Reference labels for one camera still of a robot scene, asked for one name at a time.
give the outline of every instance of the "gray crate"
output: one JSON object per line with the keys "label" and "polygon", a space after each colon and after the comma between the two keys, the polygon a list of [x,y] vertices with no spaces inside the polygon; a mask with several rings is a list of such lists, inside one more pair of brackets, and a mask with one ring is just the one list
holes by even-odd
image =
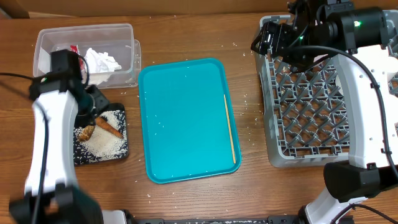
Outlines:
{"label": "gray crate", "polygon": [[[386,12],[396,15],[398,11]],[[268,21],[290,20],[289,15],[266,16],[260,20],[260,27]],[[390,49],[397,48],[396,38],[392,39]],[[300,167],[347,160],[349,131],[345,102],[335,85],[337,72],[331,61],[319,65],[314,69],[316,72],[293,75],[289,65],[281,58],[271,58],[270,54],[269,49],[268,56],[255,56],[264,97],[270,163],[275,167]],[[391,92],[398,94],[392,83]]]}

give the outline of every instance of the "wooden tabletop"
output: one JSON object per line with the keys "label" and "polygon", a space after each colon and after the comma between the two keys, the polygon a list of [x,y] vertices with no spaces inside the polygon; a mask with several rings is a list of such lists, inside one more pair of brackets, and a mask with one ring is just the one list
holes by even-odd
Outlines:
{"label": "wooden tabletop", "polygon": [[[128,209],[136,218],[171,220],[296,214],[324,188],[323,167],[281,169],[268,161],[262,91],[250,51],[262,16],[265,14],[0,21],[0,72],[32,76],[34,46],[40,30],[92,24],[130,23],[135,39],[141,43],[144,67],[217,58],[225,67],[241,144],[243,161],[238,171],[173,184],[153,183],[145,169],[138,87],[103,90],[111,102],[120,102],[126,107],[130,155],[124,160],[77,167],[80,187],[103,209]],[[18,78],[1,77],[0,81],[25,92],[30,85]],[[0,223],[10,223],[9,200],[23,196],[30,169],[34,117],[31,102],[3,87],[0,87],[0,96]],[[383,192],[365,204],[398,219],[397,193],[397,189]],[[351,214],[356,223],[385,223],[360,208]]]}

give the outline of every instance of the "blue tray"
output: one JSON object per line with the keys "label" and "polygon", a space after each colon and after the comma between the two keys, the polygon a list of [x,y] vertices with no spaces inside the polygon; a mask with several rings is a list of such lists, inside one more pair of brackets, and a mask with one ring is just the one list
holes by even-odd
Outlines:
{"label": "blue tray", "polygon": [[[223,64],[214,58],[154,65],[139,75],[148,177],[166,184],[236,171],[242,161]],[[233,163],[224,95],[236,163]]]}

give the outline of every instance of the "crumpled white tissue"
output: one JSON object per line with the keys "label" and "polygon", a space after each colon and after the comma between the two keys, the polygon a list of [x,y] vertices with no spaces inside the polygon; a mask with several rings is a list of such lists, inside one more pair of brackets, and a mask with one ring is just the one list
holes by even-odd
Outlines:
{"label": "crumpled white tissue", "polygon": [[[109,56],[107,52],[97,53],[92,48],[87,50],[85,59],[87,61],[88,70],[90,74],[93,73],[104,73],[104,72],[114,72],[115,70],[122,69],[117,61],[115,61],[114,57]],[[102,82],[108,81],[109,74],[96,74],[90,75],[90,85],[99,85]]]}

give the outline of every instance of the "clear plastic bin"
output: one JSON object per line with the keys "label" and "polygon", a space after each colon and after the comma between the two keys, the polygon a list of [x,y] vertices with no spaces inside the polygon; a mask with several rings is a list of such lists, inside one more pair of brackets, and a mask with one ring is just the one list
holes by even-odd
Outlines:
{"label": "clear plastic bin", "polygon": [[39,77],[50,71],[49,53],[56,50],[70,50],[71,45],[77,45],[82,56],[86,55],[89,48],[98,53],[107,52],[122,66],[122,69],[114,72],[90,73],[90,78],[97,81],[98,88],[124,88],[138,85],[137,78],[141,71],[141,47],[138,40],[134,40],[130,24],[41,30],[36,42],[33,76]]}

